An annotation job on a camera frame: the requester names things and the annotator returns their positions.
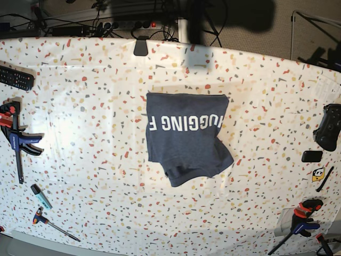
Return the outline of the white power strip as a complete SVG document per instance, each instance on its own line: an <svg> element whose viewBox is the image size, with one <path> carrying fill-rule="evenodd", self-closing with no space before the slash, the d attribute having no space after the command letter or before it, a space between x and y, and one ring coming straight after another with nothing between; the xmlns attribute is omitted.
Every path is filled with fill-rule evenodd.
<svg viewBox="0 0 341 256"><path fill-rule="evenodd" d="M115 21L110 22L110 27L114 30L131 30L136 28L136 25L141 25L137 29L140 30L160 30L163 27L163 24L159 21Z"/></svg>

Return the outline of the light blue highlighter marker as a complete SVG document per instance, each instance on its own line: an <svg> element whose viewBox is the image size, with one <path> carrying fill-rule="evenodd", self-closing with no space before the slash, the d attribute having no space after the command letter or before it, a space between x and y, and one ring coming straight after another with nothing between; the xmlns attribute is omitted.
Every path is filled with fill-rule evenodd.
<svg viewBox="0 0 341 256"><path fill-rule="evenodd" d="M44 195L44 193L42 192L42 190L36 185L33 184L30 186L34 195L38 198L38 200L40 201L40 203L42 204L42 206L47 209L47 210L51 210L52 209L52 205L51 203L48 201L47 197Z"/></svg>

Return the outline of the white paper sheet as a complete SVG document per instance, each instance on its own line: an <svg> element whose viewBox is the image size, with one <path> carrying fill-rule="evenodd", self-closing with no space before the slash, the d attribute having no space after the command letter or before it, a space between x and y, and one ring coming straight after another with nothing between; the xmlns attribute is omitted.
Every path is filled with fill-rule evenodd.
<svg viewBox="0 0 341 256"><path fill-rule="evenodd" d="M320 100L333 101L340 96L340 84L327 77L319 78L315 94Z"/></svg>

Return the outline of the black game controller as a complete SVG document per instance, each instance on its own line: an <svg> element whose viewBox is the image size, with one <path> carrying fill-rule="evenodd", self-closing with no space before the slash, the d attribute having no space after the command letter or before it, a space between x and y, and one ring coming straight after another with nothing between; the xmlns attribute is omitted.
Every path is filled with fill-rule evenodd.
<svg viewBox="0 0 341 256"><path fill-rule="evenodd" d="M324 150L336 150L340 133L340 104L331 103L323 108L323 118L319 127L313 131L314 141Z"/></svg>

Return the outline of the blue grey T-shirt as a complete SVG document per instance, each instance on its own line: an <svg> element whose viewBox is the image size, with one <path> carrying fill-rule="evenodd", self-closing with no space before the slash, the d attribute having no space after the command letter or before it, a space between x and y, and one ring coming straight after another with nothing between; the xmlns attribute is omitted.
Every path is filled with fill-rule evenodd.
<svg viewBox="0 0 341 256"><path fill-rule="evenodd" d="M149 161L162 166L172 187L212 178L233 164L218 138L228 104L224 94L147 94Z"/></svg>

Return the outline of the yellow panda sticker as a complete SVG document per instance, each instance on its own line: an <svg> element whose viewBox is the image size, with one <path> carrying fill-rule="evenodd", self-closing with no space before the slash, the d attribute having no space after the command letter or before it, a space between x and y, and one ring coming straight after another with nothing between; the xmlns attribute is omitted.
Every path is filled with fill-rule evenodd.
<svg viewBox="0 0 341 256"><path fill-rule="evenodd" d="M312 182L316 182L316 181L320 181L324 179L324 175L325 175L325 167L321 167L318 169L315 169L312 172Z"/></svg>

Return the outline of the black table clip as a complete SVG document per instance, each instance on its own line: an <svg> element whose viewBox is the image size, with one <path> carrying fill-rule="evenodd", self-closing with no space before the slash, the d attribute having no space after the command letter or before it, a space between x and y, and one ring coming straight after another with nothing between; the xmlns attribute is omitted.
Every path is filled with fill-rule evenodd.
<svg viewBox="0 0 341 256"><path fill-rule="evenodd" d="M147 40L148 36L139 36L136 39L134 55L137 57L145 57L148 55Z"/></svg>

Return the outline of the white metal table leg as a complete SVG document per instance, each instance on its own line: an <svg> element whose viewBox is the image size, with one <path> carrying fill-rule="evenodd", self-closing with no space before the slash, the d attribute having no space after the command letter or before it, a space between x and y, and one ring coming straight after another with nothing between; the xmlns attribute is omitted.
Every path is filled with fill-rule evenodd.
<svg viewBox="0 0 341 256"><path fill-rule="evenodd" d="M177 20L178 26L178 41L180 43L189 44L189 36L188 36L188 21L185 18L178 18Z"/></svg>

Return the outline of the black TV remote control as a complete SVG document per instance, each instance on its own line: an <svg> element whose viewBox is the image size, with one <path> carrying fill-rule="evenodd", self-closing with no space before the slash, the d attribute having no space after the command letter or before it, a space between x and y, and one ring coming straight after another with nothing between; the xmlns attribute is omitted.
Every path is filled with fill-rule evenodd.
<svg viewBox="0 0 341 256"><path fill-rule="evenodd" d="M34 85L34 77L31 74L1 66L1 83L20 90L30 91Z"/></svg>

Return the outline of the small black rectangular case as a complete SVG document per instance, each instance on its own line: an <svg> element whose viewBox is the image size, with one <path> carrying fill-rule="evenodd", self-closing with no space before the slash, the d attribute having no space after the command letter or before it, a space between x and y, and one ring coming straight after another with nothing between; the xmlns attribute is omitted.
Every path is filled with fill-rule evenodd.
<svg viewBox="0 0 341 256"><path fill-rule="evenodd" d="M318 163L321 161L323 151L304 151L302 154L303 163Z"/></svg>

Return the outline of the thin black strip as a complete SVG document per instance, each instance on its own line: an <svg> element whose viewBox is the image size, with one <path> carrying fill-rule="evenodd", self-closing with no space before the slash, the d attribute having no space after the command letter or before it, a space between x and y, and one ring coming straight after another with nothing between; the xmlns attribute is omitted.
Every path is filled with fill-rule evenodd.
<svg viewBox="0 0 341 256"><path fill-rule="evenodd" d="M319 192L322 190L322 188L323 188L324 185L326 184L326 182L327 182L327 180L328 180L328 178L329 178L329 176L331 175L331 173L332 173L333 170L334 170L334 167L332 166L332 167L330 168L330 170L328 171L326 177L324 178L323 182L321 183L321 185L316 189L316 192L319 193Z"/></svg>

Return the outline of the blue black bar clamp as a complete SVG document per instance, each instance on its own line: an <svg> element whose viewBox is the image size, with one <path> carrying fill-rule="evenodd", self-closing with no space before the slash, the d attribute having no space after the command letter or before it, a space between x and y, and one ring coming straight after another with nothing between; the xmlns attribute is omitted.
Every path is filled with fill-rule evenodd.
<svg viewBox="0 0 341 256"><path fill-rule="evenodd" d="M25 128L19 125L21 103L12 101L1 105L1 131L15 151L19 184L23 184L24 176L21 161L21 152L24 151L32 156L40 156L42 149L32 146L42 140L41 135L26 135Z"/></svg>

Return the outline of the red black corner clamp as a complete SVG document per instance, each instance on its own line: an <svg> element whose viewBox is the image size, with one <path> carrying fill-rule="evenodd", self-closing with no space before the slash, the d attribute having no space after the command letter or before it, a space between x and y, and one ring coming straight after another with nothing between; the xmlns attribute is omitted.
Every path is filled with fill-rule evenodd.
<svg viewBox="0 0 341 256"><path fill-rule="evenodd" d="M329 247L327 241L325 240L322 234L318 234L316 236L316 239L321 245L321 247L316 252L317 256L333 256L334 255L332 249Z"/></svg>

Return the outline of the blue red bar clamp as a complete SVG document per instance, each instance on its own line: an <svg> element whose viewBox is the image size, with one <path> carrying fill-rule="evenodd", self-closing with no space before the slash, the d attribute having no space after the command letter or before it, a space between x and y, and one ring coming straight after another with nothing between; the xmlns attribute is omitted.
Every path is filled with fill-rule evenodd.
<svg viewBox="0 0 341 256"><path fill-rule="evenodd" d="M315 223L311 218L311 215L321 209L323 201L320 199L307 199L299 203L299 206L294 209L294 213L291 219L290 233L276 245L268 255L272 255L281 246L283 246L287 240L293 235L302 235L304 237L310 237L309 230L317 230L320 228L318 223Z"/></svg>

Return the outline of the terrazzo pattern tablecloth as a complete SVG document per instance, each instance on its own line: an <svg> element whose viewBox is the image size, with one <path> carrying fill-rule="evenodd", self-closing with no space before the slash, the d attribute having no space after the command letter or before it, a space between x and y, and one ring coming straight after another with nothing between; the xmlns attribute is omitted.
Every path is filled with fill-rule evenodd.
<svg viewBox="0 0 341 256"><path fill-rule="evenodd" d="M340 150L324 153L323 189L313 131L330 101L315 94L340 73L298 61L215 47L133 39L19 38L1 41L1 64L32 71L29 92L1 85L1 101L22 102L21 125L42 133L40 156L15 155L1 137L1 226L89 253L125 255L266 255L278 242L280 213L321 197L314 218L326 231L340 212ZM213 178L173 188L148 161L147 93L224 94L219 138L234 163ZM52 205L34 195L36 184ZM43 223L43 216L80 239Z"/></svg>

